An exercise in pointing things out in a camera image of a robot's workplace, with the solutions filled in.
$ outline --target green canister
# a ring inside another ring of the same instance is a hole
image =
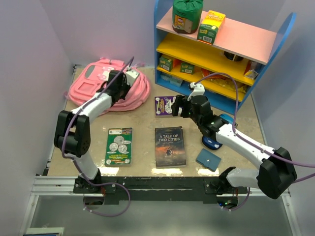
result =
[[[174,0],[173,29],[177,33],[195,33],[199,27],[203,0]]]

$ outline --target table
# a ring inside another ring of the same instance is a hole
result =
[[[75,71],[74,79],[82,72],[79,67]],[[109,112],[99,116],[91,124],[91,152],[92,159],[100,169],[102,176],[174,176],[174,177],[199,177],[218,176],[228,167],[236,166],[242,169],[254,169],[254,165],[247,159],[227,146],[212,151],[221,158],[219,167],[215,172],[202,168],[195,159],[204,145],[201,142],[202,134],[197,125],[189,118],[156,118],[154,108],[155,96],[173,96],[176,92],[163,88],[154,83],[154,68],[139,68],[151,81],[152,91],[148,100],[134,111]],[[65,110],[70,111],[77,106],[68,101]],[[223,112],[212,108],[214,114]],[[238,130],[251,138],[263,143],[258,119],[252,99],[247,99],[237,114]],[[155,163],[155,128],[182,126],[184,132],[187,165],[182,168],[157,169]],[[132,127],[132,161],[131,166],[105,167],[105,149],[109,128]],[[48,176],[77,176],[78,172],[73,163],[63,159],[61,151],[55,148],[52,155]]]

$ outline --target white wall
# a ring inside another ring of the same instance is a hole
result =
[[[0,231],[17,235],[71,65],[38,0],[0,1]]]
[[[40,1],[72,63],[135,56],[136,62],[154,64],[155,0]],[[204,0],[204,10],[268,29],[284,1]]]
[[[297,20],[283,50],[253,91],[269,145],[283,146],[294,161],[315,164],[315,8],[314,0],[287,0],[272,28],[287,15]],[[315,169],[296,167],[298,177]],[[315,178],[290,187],[304,236],[315,232]]]

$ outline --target silver coin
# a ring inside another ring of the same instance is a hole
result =
[[[118,147],[118,151],[120,152],[120,153],[125,153],[126,151],[127,151],[127,146],[126,145],[121,145],[121,146],[119,146]]]
[[[131,144],[131,141],[125,140],[123,141],[123,144]]]
[[[117,143],[118,146],[120,146],[121,144],[123,144],[124,140],[125,139],[123,138],[123,136],[117,136],[117,137],[114,138],[114,143]]]
[[[116,151],[118,149],[118,144],[117,143],[112,143],[109,145],[109,149],[111,151]]]

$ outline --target blue computer mouse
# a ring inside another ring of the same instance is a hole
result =
[[[227,114],[221,114],[220,117],[227,120],[230,124],[233,123],[233,118]],[[204,146],[210,148],[211,150],[218,150],[219,148],[222,147],[222,144],[210,138],[207,138],[206,136],[202,136],[201,141],[204,144]]]

